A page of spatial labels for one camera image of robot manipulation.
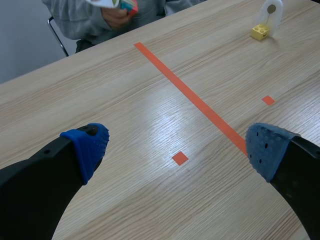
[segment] blue gripper pad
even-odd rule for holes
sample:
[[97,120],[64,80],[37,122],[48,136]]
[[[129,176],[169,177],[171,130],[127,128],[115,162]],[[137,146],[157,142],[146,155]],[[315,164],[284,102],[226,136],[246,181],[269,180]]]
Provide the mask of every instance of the blue gripper pad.
[[269,183],[287,151],[291,139],[299,134],[278,126],[255,123],[245,136],[246,152],[253,168]]
[[104,125],[100,123],[90,123],[88,125],[98,127],[94,136],[77,129],[60,134],[60,137],[65,137],[73,142],[84,185],[94,175],[98,162],[106,153],[109,141],[109,131]]

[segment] chair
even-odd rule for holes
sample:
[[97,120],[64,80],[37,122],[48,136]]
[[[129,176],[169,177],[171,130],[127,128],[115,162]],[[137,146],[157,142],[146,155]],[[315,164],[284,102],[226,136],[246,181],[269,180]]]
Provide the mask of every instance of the chair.
[[58,41],[60,47],[62,48],[62,50],[63,50],[63,52],[64,52],[64,54],[65,54],[65,56],[66,56],[66,57],[69,57],[69,54],[68,54],[67,50],[65,49],[65,46],[63,45],[63,43],[61,42],[60,38],[58,37],[56,31],[54,30],[54,28],[53,28],[52,25],[51,25],[52,20],[54,20],[54,17],[53,17],[53,16],[49,17],[49,19],[48,19],[48,21],[47,21],[47,23],[48,23],[48,25],[49,25],[49,28],[51,29],[51,32],[53,33],[55,39]]

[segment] orange tape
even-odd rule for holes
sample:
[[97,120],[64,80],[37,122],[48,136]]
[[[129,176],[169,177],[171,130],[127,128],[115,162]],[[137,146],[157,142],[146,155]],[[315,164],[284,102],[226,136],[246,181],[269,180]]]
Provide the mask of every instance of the orange tape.
[[176,155],[174,155],[172,157],[172,159],[176,162],[176,164],[178,164],[179,166],[181,166],[182,164],[184,164],[189,158],[187,158],[186,155],[184,155],[184,153],[182,151],[178,152]]
[[265,96],[264,98],[262,98],[262,101],[264,101],[267,105],[272,105],[274,104],[276,101],[270,97],[270,96]]
[[161,62],[141,42],[134,45],[149,61],[162,72],[220,131],[233,142],[246,156],[245,140],[230,127],[215,111],[181,81],[163,62]]

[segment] orange square marker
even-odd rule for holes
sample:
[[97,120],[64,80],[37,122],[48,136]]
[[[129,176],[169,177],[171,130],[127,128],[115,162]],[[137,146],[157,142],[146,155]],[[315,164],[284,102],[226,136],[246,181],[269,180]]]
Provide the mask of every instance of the orange square marker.
[[276,101],[270,97],[270,96],[265,96],[264,98],[262,98],[262,101],[264,101],[267,105],[272,105],[274,104]]
[[182,151],[178,152],[176,155],[174,155],[172,157],[172,159],[176,162],[176,164],[178,164],[179,166],[181,166],[182,164],[184,164],[189,158],[187,158],[186,155],[183,154]]

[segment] colorful object in hand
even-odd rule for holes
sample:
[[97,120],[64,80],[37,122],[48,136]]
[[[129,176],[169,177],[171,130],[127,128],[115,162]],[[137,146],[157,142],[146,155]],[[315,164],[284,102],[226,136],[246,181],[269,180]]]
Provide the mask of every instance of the colorful object in hand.
[[121,9],[127,9],[130,16],[138,13],[138,3],[136,0],[122,0],[120,2]]

